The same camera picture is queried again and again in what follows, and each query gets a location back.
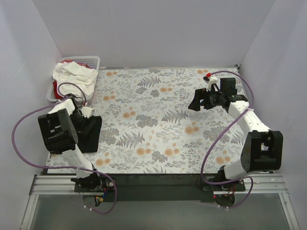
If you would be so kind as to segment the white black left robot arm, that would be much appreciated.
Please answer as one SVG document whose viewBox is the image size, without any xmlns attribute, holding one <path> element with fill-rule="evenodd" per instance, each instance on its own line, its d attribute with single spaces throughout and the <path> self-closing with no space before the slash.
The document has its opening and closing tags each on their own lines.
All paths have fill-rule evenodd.
<svg viewBox="0 0 307 230">
<path fill-rule="evenodd" d="M 47 114 L 38 117 L 38 123 L 46 149 L 64 158 L 74 167 L 76 178 L 72 181 L 84 189 L 97 191 L 102 187 L 94 165 L 84 153 L 98 150 L 102 118 L 93 115 L 87 106 L 79 108 L 72 94 L 55 105 Z"/>
</svg>

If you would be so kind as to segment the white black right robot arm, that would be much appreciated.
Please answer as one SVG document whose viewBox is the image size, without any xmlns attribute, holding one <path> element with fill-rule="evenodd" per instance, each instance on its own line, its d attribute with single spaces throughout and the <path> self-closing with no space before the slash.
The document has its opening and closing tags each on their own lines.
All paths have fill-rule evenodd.
<svg viewBox="0 0 307 230">
<path fill-rule="evenodd" d="M 239 181 L 250 174 L 280 169 L 283 151 L 283 135 L 273 131 L 254 113 L 248 99 L 237 93 L 235 78 L 221 78 L 207 74 L 203 78 L 207 87 L 197 89 L 190 110 L 200 111 L 217 106 L 222 107 L 234 118 L 232 124 L 238 124 L 246 139 L 239 160 L 224 165 L 218 173 L 207 179 L 201 174 L 198 185 L 203 191 L 213 191 L 217 188 L 234 188 Z"/>
</svg>

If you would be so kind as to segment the black t-shirt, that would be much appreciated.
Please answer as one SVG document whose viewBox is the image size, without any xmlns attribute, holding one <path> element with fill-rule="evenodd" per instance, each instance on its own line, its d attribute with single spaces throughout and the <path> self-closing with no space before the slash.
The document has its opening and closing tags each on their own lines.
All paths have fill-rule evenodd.
<svg viewBox="0 0 307 230">
<path fill-rule="evenodd" d="M 100 116 L 92 116 L 96 123 L 88 136 L 84 137 L 78 134 L 78 147 L 82 153 L 95 153 L 98 150 L 100 131 L 102 126 L 102 118 Z"/>
</svg>

